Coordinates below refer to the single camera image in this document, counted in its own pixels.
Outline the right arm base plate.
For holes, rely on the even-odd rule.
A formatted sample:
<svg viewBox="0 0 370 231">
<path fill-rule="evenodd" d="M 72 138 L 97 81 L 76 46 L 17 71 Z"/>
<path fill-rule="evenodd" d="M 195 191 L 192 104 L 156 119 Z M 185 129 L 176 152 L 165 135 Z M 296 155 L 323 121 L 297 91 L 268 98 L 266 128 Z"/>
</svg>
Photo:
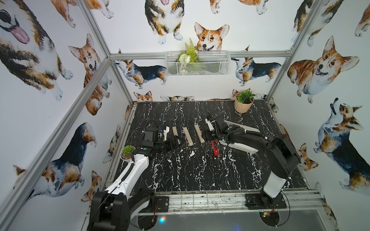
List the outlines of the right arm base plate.
<svg viewBox="0 0 370 231">
<path fill-rule="evenodd" d="M 245 194 L 245 206 L 249 210 L 263 210 L 263 209 L 285 209 L 287 204 L 283 198 L 282 193 L 277 197 L 271 198 L 265 193 L 247 193 Z"/>
</svg>

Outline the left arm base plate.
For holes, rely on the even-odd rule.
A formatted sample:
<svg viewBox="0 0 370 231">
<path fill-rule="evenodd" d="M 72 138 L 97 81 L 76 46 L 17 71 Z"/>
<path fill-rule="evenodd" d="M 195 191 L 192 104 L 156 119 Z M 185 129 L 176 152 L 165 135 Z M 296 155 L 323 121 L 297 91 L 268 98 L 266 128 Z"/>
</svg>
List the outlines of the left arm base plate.
<svg viewBox="0 0 370 231">
<path fill-rule="evenodd" d="M 149 199 L 149 205 L 141 210 L 139 213 L 158 213 L 168 212 L 169 210 L 169 197 L 168 196 L 155 196 Z"/>
</svg>

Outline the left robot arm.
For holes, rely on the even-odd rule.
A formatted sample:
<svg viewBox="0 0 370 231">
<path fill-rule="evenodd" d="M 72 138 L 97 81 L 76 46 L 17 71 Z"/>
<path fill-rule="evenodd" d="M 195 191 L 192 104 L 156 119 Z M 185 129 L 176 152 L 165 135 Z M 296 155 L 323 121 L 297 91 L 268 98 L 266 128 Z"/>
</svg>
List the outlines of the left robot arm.
<svg viewBox="0 0 370 231">
<path fill-rule="evenodd" d="M 117 179 L 105 189 L 97 192 L 91 200 L 89 231 L 127 231 L 131 220 L 140 213 L 153 213 L 152 224 L 157 222 L 157 213 L 167 212 L 169 198 L 156 197 L 153 190 L 140 188 L 132 193 L 137 181 L 149 167 L 156 154 L 165 154 L 181 147 L 183 140 L 174 135 L 168 137 L 169 128 L 147 128 L 140 146 L 128 154 L 128 166 Z"/>
</svg>

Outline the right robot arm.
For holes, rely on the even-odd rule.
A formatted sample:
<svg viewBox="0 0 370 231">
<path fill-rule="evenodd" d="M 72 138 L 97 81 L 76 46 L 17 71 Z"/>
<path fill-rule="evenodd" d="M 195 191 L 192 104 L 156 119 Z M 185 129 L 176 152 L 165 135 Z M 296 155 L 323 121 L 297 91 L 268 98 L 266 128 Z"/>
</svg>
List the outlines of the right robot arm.
<svg viewBox="0 0 370 231">
<path fill-rule="evenodd" d="M 217 140 L 221 145 L 234 148 L 249 154 L 264 154 L 269 164 L 269 176 L 257 195 L 255 207 L 277 207 L 277 198 L 301 163 L 295 147 L 283 134 L 276 136 L 263 135 L 258 129 L 223 120 L 221 116 L 206 116 L 208 129 L 205 131 L 206 141 Z"/>
</svg>

